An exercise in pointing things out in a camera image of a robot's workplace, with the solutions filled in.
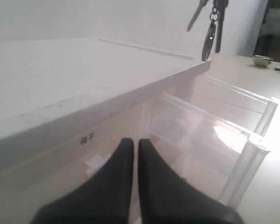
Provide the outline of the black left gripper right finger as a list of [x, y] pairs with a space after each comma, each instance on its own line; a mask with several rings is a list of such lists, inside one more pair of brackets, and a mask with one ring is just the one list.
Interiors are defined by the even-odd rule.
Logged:
[[138, 189], [144, 224], [242, 224], [230, 206], [183, 180], [163, 160], [151, 140], [138, 146]]

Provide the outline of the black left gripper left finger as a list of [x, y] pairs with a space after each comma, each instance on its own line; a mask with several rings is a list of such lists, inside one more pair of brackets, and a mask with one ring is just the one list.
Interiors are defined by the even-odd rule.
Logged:
[[83, 185], [42, 207], [33, 224], [126, 224], [133, 184], [133, 140], [121, 139]]

